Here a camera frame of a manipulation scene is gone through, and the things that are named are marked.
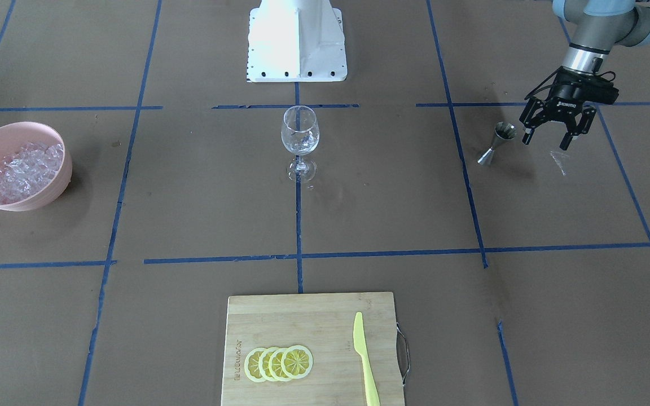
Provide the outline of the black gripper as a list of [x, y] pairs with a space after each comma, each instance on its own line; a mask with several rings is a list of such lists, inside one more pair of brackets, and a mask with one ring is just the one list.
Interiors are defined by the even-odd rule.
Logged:
[[614, 79], [616, 73], [612, 71], [586, 74], [557, 68], [524, 97], [522, 143], [529, 145], [535, 129], [542, 124], [559, 122], [566, 126], [559, 147], [568, 150], [572, 141], [589, 132], [595, 114], [595, 108], [589, 103], [612, 105], [616, 102], [620, 90], [614, 85]]

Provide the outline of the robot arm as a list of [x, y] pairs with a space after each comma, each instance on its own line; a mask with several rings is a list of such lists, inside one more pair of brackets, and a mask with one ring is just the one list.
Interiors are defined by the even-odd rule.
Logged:
[[554, 1], [556, 16], [576, 25], [562, 64], [525, 98], [520, 115], [522, 142], [529, 144], [537, 127], [563, 123], [560, 149], [589, 132], [596, 104], [612, 105], [619, 90], [601, 68], [614, 46], [650, 43], [650, 7], [634, 1]]

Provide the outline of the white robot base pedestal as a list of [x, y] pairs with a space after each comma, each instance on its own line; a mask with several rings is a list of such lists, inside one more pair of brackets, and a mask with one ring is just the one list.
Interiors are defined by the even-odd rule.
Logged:
[[248, 23], [248, 82], [348, 77], [342, 13], [330, 1], [262, 1], [250, 10]]

